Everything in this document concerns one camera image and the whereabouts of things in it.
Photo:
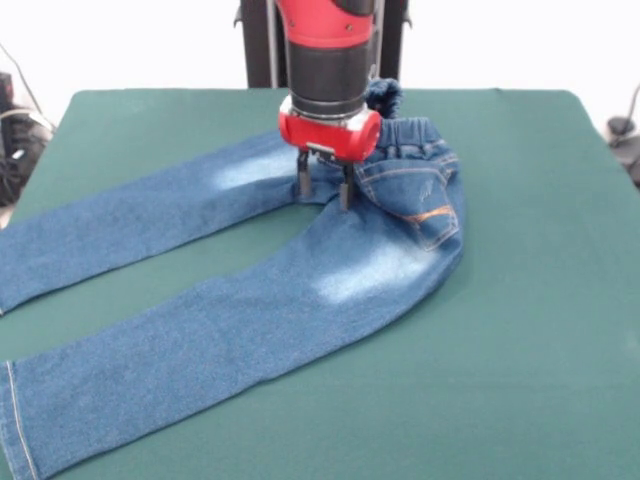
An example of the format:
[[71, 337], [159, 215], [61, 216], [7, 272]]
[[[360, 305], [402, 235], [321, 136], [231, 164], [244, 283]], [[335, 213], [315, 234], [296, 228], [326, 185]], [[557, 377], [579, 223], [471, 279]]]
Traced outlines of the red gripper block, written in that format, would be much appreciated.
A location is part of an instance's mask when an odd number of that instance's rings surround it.
[[364, 106], [347, 119], [314, 119], [296, 111], [292, 98], [286, 97], [278, 113], [278, 128], [283, 140], [299, 149], [297, 179], [299, 194], [312, 194], [309, 170], [310, 152], [323, 152], [334, 159], [346, 162], [342, 165], [343, 182], [340, 185], [340, 202], [343, 210], [349, 210], [354, 193], [354, 165], [362, 163], [374, 150], [382, 118], [376, 111]]

